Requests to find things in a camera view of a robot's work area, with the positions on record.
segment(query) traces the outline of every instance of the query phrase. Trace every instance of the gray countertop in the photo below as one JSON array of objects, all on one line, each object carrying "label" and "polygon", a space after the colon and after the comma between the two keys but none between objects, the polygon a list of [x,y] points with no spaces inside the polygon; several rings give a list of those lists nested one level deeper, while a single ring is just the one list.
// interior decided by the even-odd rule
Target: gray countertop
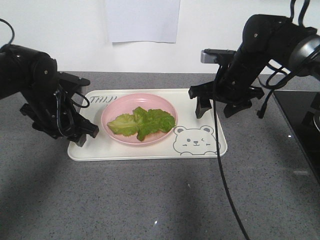
[{"label": "gray countertop", "polygon": [[[189,88],[212,74],[72,72],[85,91]],[[285,89],[320,91],[312,77]],[[68,142],[33,130],[20,93],[0,101],[0,239],[242,240],[216,158],[76,162]],[[320,185],[271,98],[225,118],[222,164],[252,240],[319,240]]]}]

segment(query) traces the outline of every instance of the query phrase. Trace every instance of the pink bowl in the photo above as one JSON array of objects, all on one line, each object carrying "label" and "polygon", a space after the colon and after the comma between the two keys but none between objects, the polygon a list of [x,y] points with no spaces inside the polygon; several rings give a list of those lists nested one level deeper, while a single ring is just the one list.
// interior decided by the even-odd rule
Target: pink bowl
[{"label": "pink bowl", "polygon": [[108,122],[115,120],[116,117],[121,114],[132,114],[133,110],[137,107],[141,107],[145,110],[161,109],[171,114],[175,119],[175,123],[177,123],[177,112],[172,104],[166,99],[151,93],[133,93],[114,100],[103,110],[101,115],[101,124],[105,132],[112,139],[120,143],[133,146],[146,146],[163,140],[173,131],[173,129],[171,129],[169,132],[151,133],[147,135],[143,141],[139,141],[137,139],[137,134],[131,136],[114,134],[107,126]]}]

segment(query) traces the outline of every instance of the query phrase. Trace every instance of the lettuce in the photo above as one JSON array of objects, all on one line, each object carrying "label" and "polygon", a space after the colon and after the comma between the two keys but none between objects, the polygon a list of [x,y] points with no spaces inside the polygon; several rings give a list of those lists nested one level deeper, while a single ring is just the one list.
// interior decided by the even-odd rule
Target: lettuce
[{"label": "lettuce", "polygon": [[143,141],[149,134],[158,131],[167,133],[176,125],[175,118],[161,109],[149,109],[137,107],[132,114],[122,114],[115,120],[107,123],[114,134],[131,136],[137,133],[136,138]]}]

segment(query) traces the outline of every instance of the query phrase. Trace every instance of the induction cooktop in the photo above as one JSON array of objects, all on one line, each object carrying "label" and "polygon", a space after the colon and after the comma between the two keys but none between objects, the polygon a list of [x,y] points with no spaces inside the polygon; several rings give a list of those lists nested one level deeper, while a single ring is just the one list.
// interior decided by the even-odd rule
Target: induction cooktop
[{"label": "induction cooktop", "polygon": [[320,184],[320,92],[277,90],[273,94]]}]

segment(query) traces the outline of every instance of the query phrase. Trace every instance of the black robotic arm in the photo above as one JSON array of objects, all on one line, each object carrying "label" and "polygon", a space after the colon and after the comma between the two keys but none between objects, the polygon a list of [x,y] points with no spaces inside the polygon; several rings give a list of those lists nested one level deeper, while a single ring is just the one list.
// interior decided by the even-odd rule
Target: black robotic arm
[{"label": "black robotic arm", "polygon": [[[262,88],[254,87],[252,83],[266,66],[272,68],[274,74],[265,84],[261,83],[270,92],[258,112],[260,118],[271,93],[285,86],[294,76],[314,76],[320,80],[320,36],[317,29],[303,26],[303,12],[299,16],[299,25],[292,23],[294,2],[291,1],[291,17],[251,16],[244,26],[242,44],[237,51],[205,49],[201,52],[202,63],[217,63],[220,67],[214,81],[189,89],[190,98],[197,97],[197,118],[211,108],[210,99],[226,103],[226,117],[250,108],[251,99],[264,96]],[[308,4],[309,1],[304,2],[304,12]],[[278,62],[281,67],[272,67],[270,60]],[[270,79],[276,73],[283,73],[285,77],[270,85]]]},{"label": "black robotic arm", "polygon": [[[34,121],[34,129],[54,139],[67,137],[83,146],[87,134],[97,136],[98,126],[74,107],[89,106],[89,101],[78,92],[79,87],[89,84],[88,79],[58,72],[56,60],[47,53],[10,43],[0,49],[0,100],[21,92],[28,102],[20,109],[21,113]],[[74,102],[74,94],[82,96],[87,105]]]}]

